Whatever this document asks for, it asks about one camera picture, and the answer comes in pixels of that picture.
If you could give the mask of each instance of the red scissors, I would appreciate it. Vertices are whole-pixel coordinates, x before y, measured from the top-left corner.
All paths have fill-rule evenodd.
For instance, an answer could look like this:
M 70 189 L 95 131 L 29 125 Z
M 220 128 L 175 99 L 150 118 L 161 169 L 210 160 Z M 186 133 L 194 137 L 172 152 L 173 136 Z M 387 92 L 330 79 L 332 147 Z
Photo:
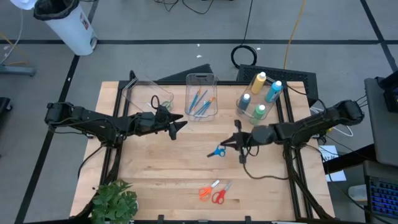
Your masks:
M 222 204 L 224 203 L 224 195 L 225 192 L 229 189 L 229 187 L 231 186 L 232 182 L 228 183 L 225 188 L 219 192 L 216 192 L 213 194 L 213 197 L 211 198 L 211 201 L 213 203 L 217 203 L 217 204 Z
M 216 187 L 219 182 L 219 180 L 216 180 L 216 182 L 214 182 L 210 187 L 202 187 L 201 189 L 199 189 L 199 199 L 202 202 L 209 200 L 211 190 L 213 190 L 213 188 Z

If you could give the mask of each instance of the clear plastic bin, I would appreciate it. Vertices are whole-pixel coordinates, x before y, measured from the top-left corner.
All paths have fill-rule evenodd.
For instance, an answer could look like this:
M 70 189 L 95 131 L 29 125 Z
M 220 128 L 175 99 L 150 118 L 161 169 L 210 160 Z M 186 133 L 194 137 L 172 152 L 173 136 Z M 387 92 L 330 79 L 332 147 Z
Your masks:
M 142 112 L 156 112 L 150 103 L 152 97 L 159 97 L 159 103 L 165 106 L 169 111 L 173 110 L 174 95 L 166 91 L 158 84 L 151 81 L 146 75 L 136 75 L 131 82 L 123 89 L 123 97 L 129 95 L 129 101 Z M 154 100 L 154 106 L 157 107 L 157 101 Z
M 211 121 L 218 112 L 217 77 L 213 74 L 187 75 L 185 114 L 190 121 Z
M 273 105 L 275 104 L 275 101 L 272 102 L 272 103 L 268 103 L 266 101 L 266 95 L 267 95 L 268 91 L 271 89 L 271 85 L 275 82 L 275 80 L 267 77 L 267 79 L 264 82 L 260 92 L 258 94 L 254 94 L 251 91 L 251 87 L 253 86 L 253 83 L 256 80 L 256 77 L 257 77 L 257 75 L 253 78 L 251 83 L 248 85 L 248 87 L 242 93 L 241 97 L 239 97 L 239 99 L 236 100 L 236 114 L 238 116 L 240 116 L 242 119 L 244 119 L 246 121 L 249 121 L 253 125 L 258 125 L 260 123 L 260 121 L 264 120 L 267 117 L 267 115 L 270 112 L 270 110 L 272 109 Z M 278 99 L 278 97 L 279 97 L 281 92 L 282 92 L 282 90 L 278 92 L 278 95 L 277 95 L 276 99 Z M 239 102 L 241 101 L 241 98 L 246 93 L 248 93 L 250 95 L 251 100 L 250 100 L 250 103 L 249 103 L 248 107 L 245 110 L 241 110 L 239 108 Z M 264 105 L 265 108 L 266 108 L 266 112 L 260 118 L 255 118 L 253 116 L 254 110 L 259 105 Z

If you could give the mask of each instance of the table leg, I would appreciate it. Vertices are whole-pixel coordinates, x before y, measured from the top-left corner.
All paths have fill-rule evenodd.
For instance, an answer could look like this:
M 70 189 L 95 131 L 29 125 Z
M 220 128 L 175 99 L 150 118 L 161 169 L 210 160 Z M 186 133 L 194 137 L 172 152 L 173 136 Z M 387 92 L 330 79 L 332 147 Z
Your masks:
M 345 168 L 362 164 L 364 161 L 376 161 L 374 144 L 370 144 L 355 152 L 350 152 L 323 163 L 325 174 L 334 173 Z

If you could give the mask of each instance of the wooden table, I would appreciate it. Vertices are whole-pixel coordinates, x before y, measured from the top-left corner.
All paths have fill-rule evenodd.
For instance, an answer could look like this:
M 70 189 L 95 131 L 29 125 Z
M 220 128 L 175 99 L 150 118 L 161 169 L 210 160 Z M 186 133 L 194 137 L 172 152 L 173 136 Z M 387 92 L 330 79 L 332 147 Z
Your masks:
M 292 88 L 305 92 L 302 82 L 288 83 Z M 103 82 L 96 111 L 112 115 L 118 82 Z M 174 94 L 173 113 L 184 114 L 185 86 L 162 86 Z M 295 220 L 288 180 L 252 180 L 244 172 L 238 160 L 238 152 L 227 149 L 225 157 L 206 155 L 214 151 L 223 140 L 236 131 L 234 119 L 236 99 L 245 86 L 218 86 L 218 114 L 214 121 L 190 121 L 171 141 L 168 133 L 131 136 L 123 144 L 119 178 L 132 183 L 130 190 L 137 193 L 139 211 L 136 220 L 156 220 L 165 215 L 166 220 Z M 294 119 L 310 115 L 307 99 L 289 90 Z M 131 106 L 129 114 L 137 108 Z M 278 123 L 276 106 L 269 112 L 262 124 Z M 242 121 L 243 131 L 252 125 Z M 99 147 L 99 141 L 88 141 L 85 157 Z M 315 140 L 310 145 L 318 147 Z M 276 144 L 261 146 L 257 157 L 248 157 L 247 168 L 254 176 L 276 175 L 287 177 L 282 148 Z M 105 150 L 93 156 L 82 168 L 70 215 L 76 215 L 89 202 L 100 182 Z M 330 194 L 319 153 L 311 148 L 302 149 L 303 166 L 308 189 L 319 204 L 334 216 Z M 201 202 L 200 187 L 209 186 L 216 179 L 220 184 L 213 189 L 221 190 L 229 181 L 233 184 L 225 195 L 222 205 L 210 200 Z M 299 188 L 301 214 L 305 216 L 302 194 Z

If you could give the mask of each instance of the white trash bin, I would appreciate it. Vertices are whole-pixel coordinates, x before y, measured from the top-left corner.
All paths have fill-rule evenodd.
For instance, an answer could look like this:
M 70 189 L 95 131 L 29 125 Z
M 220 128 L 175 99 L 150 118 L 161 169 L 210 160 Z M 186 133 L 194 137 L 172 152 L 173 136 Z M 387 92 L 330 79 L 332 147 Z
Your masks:
M 79 0 L 37 0 L 34 17 L 47 23 L 76 55 L 93 53 L 98 38 Z

